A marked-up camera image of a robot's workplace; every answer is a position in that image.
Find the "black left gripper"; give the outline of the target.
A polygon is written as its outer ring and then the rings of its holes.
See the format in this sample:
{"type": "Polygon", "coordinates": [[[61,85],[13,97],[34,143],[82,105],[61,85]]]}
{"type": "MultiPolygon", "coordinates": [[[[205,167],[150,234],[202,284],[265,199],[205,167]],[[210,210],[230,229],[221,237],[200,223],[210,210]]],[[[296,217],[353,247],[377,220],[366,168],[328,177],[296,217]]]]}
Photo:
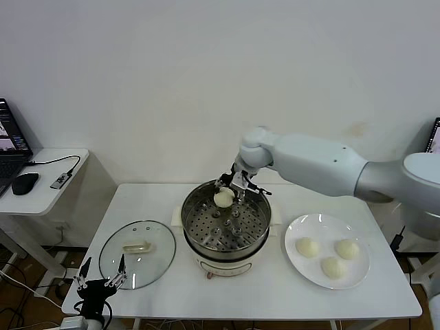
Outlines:
{"type": "Polygon", "coordinates": [[[116,293],[116,288],[120,288],[127,279],[125,265],[125,255],[122,254],[115,276],[108,280],[88,280],[87,274],[91,265],[91,257],[80,267],[79,273],[74,277],[79,288],[77,294],[80,297],[80,315],[88,320],[103,320],[103,309],[106,300],[116,293]]]}

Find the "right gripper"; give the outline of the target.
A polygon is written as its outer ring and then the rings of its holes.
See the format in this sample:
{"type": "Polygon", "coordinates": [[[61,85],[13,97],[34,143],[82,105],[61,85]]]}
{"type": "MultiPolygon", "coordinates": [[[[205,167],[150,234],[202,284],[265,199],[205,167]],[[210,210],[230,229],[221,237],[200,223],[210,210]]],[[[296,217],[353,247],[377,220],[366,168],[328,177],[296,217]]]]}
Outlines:
{"type": "Polygon", "coordinates": [[[245,202],[245,191],[248,189],[248,173],[244,170],[232,171],[222,174],[215,183],[215,192],[219,193],[221,188],[234,190],[236,205],[243,205],[245,202]]]}

